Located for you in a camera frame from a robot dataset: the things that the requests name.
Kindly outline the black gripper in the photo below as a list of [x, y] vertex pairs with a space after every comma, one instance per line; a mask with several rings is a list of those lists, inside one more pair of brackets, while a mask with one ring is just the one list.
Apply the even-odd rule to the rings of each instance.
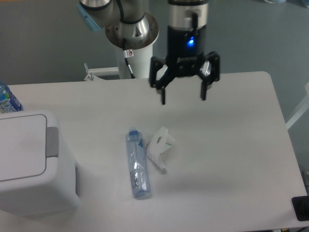
[[[208, 86], [220, 80], [220, 56], [212, 51], [204, 54], [206, 28], [180, 30], [168, 26], [168, 51], [166, 59], [151, 57], [149, 83], [161, 96], [162, 105], [166, 104], [166, 87], [175, 77], [198, 75], [201, 82], [200, 97], [206, 100]], [[211, 65], [211, 72], [205, 75], [201, 70], [204, 63]], [[167, 65], [163, 75], [157, 79], [157, 73]]]

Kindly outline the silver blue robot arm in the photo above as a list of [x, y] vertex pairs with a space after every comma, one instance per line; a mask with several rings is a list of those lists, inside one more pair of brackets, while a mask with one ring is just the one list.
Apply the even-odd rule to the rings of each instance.
[[[175, 78], [200, 77], [202, 100], [220, 79], [220, 56], [204, 52], [208, 6], [206, 0], [168, 1], [167, 55], [151, 57], [148, 69], [150, 86], [162, 103]], [[143, 0], [80, 0], [77, 9], [92, 31], [105, 29], [109, 41], [122, 51], [145, 48], [158, 37], [157, 21], [146, 12]]]

